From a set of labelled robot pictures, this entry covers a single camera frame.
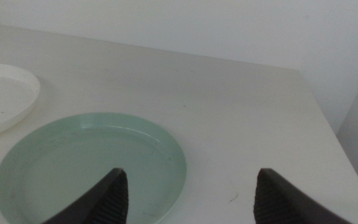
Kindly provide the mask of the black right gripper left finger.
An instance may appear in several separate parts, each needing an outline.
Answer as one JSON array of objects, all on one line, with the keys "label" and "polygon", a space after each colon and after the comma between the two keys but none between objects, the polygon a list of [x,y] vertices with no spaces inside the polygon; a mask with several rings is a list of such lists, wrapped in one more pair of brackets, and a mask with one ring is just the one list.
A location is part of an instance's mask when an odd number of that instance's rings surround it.
[{"label": "black right gripper left finger", "polygon": [[89,191],[44,223],[126,224],[128,210],[127,175],[123,169],[114,168]]}]

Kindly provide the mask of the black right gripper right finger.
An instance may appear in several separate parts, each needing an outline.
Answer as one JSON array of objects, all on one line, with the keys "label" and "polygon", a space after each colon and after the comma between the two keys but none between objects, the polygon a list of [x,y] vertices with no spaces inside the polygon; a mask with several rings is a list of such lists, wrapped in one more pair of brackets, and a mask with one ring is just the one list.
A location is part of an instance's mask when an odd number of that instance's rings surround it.
[{"label": "black right gripper right finger", "polygon": [[271,168],[258,173],[253,213],[256,224],[350,224]]}]

